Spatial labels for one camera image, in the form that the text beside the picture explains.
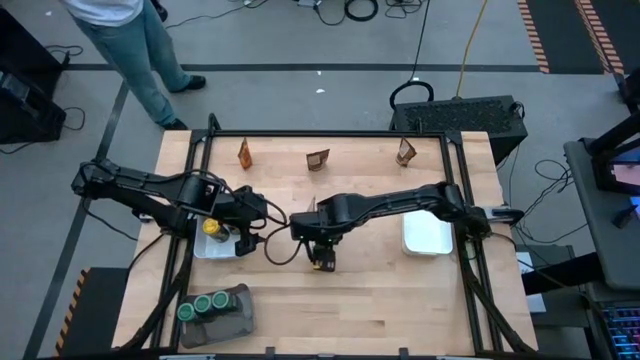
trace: wooden tabletop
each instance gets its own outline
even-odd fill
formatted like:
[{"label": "wooden tabletop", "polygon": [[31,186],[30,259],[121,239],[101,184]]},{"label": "wooden tabletop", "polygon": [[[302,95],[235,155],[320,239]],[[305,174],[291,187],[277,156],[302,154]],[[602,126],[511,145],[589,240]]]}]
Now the wooden tabletop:
[{"label": "wooden tabletop", "polygon": [[[156,173],[183,171],[189,137],[188,131],[165,133]],[[463,140],[476,205],[501,205],[501,188],[486,133],[463,133]],[[248,141],[254,164],[250,169],[243,170],[238,162],[242,138],[220,137],[214,139],[210,171],[232,188],[253,186],[287,214],[306,211],[314,196],[319,201],[340,192],[375,195],[445,179],[437,139],[411,139],[418,155],[407,168],[394,160],[398,138]],[[326,168],[309,172],[305,154],[327,148],[331,153]],[[457,176],[457,160],[451,149]],[[273,210],[270,213],[278,216]],[[375,219],[345,235],[335,247],[335,273],[312,270],[304,251],[286,266],[272,265],[264,257],[263,245],[237,260],[194,258],[189,294],[247,284],[255,302],[256,328],[245,338],[180,350],[264,353],[265,347],[274,346],[280,354],[382,355],[397,354],[398,348],[407,347],[412,355],[472,355],[456,252],[437,257],[405,255],[401,219]],[[261,234],[265,236],[272,228]],[[493,230],[511,235],[506,225],[494,225]],[[136,251],[157,234],[154,224],[143,225]],[[536,347],[513,245],[498,237],[486,239],[484,245],[496,305],[523,340]],[[295,246],[288,231],[283,231],[270,242],[269,253],[283,260]],[[131,338],[158,301],[168,247],[167,238],[145,254],[131,272],[113,346]],[[486,315],[479,302],[478,308],[484,347],[490,349]],[[175,299],[166,314],[163,345],[169,342],[174,312]]]}]

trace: green bottle cap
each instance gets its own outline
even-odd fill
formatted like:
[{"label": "green bottle cap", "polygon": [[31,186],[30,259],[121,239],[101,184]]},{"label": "green bottle cap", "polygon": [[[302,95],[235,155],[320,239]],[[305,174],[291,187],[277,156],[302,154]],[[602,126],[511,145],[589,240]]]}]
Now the green bottle cap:
[{"label": "green bottle cap", "polygon": [[193,301],[193,307],[198,313],[205,313],[211,309],[211,296],[200,295]]},{"label": "green bottle cap", "polygon": [[180,321],[188,322],[196,318],[196,311],[193,305],[189,303],[180,304],[178,307],[178,319]]},{"label": "green bottle cap", "polygon": [[215,294],[213,294],[212,298],[212,302],[213,302],[213,307],[216,309],[224,309],[229,305],[229,293],[227,293],[226,291],[218,291]]}]

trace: jeans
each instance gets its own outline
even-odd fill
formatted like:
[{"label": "jeans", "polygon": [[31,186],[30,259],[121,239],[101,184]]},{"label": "jeans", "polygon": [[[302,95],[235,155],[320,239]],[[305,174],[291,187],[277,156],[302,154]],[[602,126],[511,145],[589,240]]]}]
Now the jeans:
[{"label": "jeans", "polygon": [[158,89],[153,67],[170,92],[184,89],[191,79],[176,59],[173,41],[162,26],[149,0],[130,23],[119,27],[99,26],[74,18],[105,60],[124,78],[147,114],[163,126],[176,118],[173,108]]}]

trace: white container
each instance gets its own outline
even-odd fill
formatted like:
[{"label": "white container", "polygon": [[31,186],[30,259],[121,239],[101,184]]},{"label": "white container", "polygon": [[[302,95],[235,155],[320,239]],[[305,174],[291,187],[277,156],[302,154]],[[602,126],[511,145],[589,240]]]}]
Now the white container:
[{"label": "white container", "polygon": [[453,225],[428,211],[402,216],[402,251],[412,256],[436,256],[453,251]]}]

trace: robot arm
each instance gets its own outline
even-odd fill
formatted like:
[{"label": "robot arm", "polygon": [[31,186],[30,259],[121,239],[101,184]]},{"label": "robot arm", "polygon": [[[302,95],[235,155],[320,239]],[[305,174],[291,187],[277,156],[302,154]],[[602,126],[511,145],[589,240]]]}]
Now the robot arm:
[{"label": "robot arm", "polygon": [[[259,238],[249,233],[249,227],[267,214],[266,200],[251,187],[225,193],[228,186],[224,180],[198,170],[160,176],[120,167],[109,160],[87,162],[80,165],[71,187],[82,197],[113,199],[130,207],[134,214],[150,215],[163,231],[178,237],[189,235],[191,214],[214,218],[240,229],[246,242],[252,243],[245,245],[254,250]],[[244,255],[252,251],[248,250],[240,252]]]},{"label": "robot arm", "polygon": [[[291,237],[304,243],[317,270],[335,270],[335,252],[345,233],[369,219],[416,210],[432,212],[438,219],[466,227],[467,233],[484,238],[491,233],[485,210],[470,207],[456,185],[444,182],[413,190],[377,196],[338,194],[318,203],[317,211],[290,216]],[[314,242],[313,250],[309,242]]]}]

